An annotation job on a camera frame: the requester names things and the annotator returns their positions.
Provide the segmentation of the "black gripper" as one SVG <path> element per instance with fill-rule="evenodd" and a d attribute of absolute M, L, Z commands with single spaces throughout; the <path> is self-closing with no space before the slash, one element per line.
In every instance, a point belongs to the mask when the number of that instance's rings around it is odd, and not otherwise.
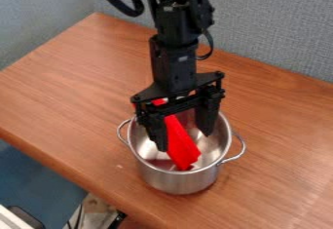
<path fill-rule="evenodd" d="M 197 127 L 205 136 L 214 132 L 225 90 L 221 71 L 197 72 L 198 41 L 182 46 L 150 39 L 153 84 L 131 97 L 138 123 L 146 128 L 158 150 L 168 152 L 165 115 L 196 111 Z"/>

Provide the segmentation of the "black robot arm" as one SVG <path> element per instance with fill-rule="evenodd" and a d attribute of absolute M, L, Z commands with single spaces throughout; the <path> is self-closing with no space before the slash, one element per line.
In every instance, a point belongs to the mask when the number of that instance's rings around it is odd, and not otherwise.
<path fill-rule="evenodd" d="M 166 117 L 196 111 L 196 125 L 204 135 L 214 131 L 221 100 L 224 73 L 200 73 L 200 37 L 209 36 L 214 24 L 210 0 L 149 0 L 158 33 L 150 38 L 154 82 L 131 97 L 138 123 L 145 126 L 158 150 L 169 149 Z"/>

